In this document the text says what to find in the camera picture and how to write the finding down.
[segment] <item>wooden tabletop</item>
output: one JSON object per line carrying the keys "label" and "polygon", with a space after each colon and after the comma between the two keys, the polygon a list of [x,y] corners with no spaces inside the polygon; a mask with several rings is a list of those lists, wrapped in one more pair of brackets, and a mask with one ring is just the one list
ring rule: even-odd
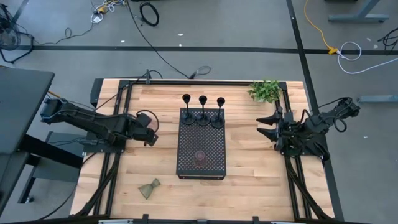
{"label": "wooden tabletop", "polygon": [[[98,105],[117,92],[119,80],[104,80]],[[308,108],[302,82],[287,82],[294,118]],[[270,128],[256,118],[270,116],[275,105],[253,102],[248,86],[228,85],[134,85],[129,113],[151,110],[160,121],[159,139],[154,147],[128,141],[121,156],[111,218],[184,220],[293,220],[284,157],[273,143],[256,131]],[[182,95],[191,94],[191,107],[200,107],[200,95],[208,98],[206,107],[217,108],[216,99],[224,97],[226,113],[226,165],[224,180],[180,180],[175,175],[177,162],[179,111],[185,104]],[[112,114],[114,100],[98,110]],[[71,214],[79,211],[98,186],[103,154],[95,155],[81,169]],[[322,162],[315,156],[302,156],[307,189],[326,214],[333,209]],[[148,200],[138,190],[155,178],[156,187]],[[299,190],[297,198],[304,217]],[[101,211],[104,212],[107,193]]]}

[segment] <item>perforated black box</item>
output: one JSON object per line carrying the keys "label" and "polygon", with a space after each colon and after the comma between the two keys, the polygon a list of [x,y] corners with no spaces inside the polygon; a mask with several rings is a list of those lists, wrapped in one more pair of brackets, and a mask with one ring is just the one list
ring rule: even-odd
{"label": "perforated black box", "polygon": [[[214,128],[210,123],[200,126],[196,122],[186,125],[182,116],[187,111],[180,109],[180,129],[178,132],[177,175],[180,179],[222,180],[226,176],[225,126]],[[196,116],[201,108],[189,108]],[[218,109],[205,109],[212,118]],[[224,118],[224,109],[220,117]]]}

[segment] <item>concrete floor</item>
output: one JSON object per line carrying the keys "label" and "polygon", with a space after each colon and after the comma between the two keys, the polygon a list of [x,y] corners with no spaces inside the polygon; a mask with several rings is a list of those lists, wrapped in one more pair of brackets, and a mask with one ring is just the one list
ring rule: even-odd
{"label": "concrete floor", "polygon": [[[22,0],[5,0],[14,14]],[[274,47],[296,48],[285,1],[278,0],[164,0],[152,2],[160,13],[159,26],[142,26],[144,35],[154,46],[197,47]],[[298,26],[306,49],[325,49],[317,30],[305,20],[305,0],[294,0]],[[373,13],[390,14],[383,24],[332,24],[328,14],[354,12],[357,3],[310,0],[308,16],[325,32],[330,45],[355,41],[363,49],[381,50],[377,39],[396,28],[398,2],[380,2]],[[132,3],[134,13],[138,4]],[[39,42],[56,41],[66,27],[74,34],[90,27],[89,0],[30,0],[18,23]],[[128,11],[117,7],[83,37],[65,40],[59,45],[147,46],[136,30]],[[22,53],[7,52],[8,57]],[[172,65],[191,74],[202,65],[210,65],[208,79],[279,79],[304,80],[298,54],[249,52],[161,52]],[[354,63],[343,63],[345,69],[357,71],[385,62],[393,56],[365,55]],[[360,75],[343,73],[335,55],[307,55],[318,104],[342,96],[396,94],[398,62]],[[36,50],[18,61],[16,68],[46,70],[55,73],[51,90],[70,100],[87,103],[94,78],[142,75],[147,68],[160,71],[165,78],[181,78],[153,52],[138,51],[72,51]],[[394,223],[398,193],[398,150],[394,133],[398,132],[397,105],[361,105],[357,118],[347,119],[344,134],[331,129],[327,134],[336,184],[346,221]],[[44,139],[48,131],[83,134],[67,124],[42,124],[36,117],[29,134]],[[0,222],[39,218],[55,207],[73,190],[72,183],[40,180],[32,194],[34,203],[17,205],[27,178],[25,169]],[[52,217],[68,215],[72,201]]]}

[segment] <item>green plant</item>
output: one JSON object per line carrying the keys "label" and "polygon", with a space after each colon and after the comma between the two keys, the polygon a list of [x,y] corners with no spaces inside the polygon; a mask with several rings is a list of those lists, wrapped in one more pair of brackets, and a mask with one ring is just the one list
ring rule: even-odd
{"label": "green plant", "polygon": [[254,82],[250,84],[252,90],[249,90],[248,93],[254,101],[272,103],[279,99],[278,84],[277,80]]}

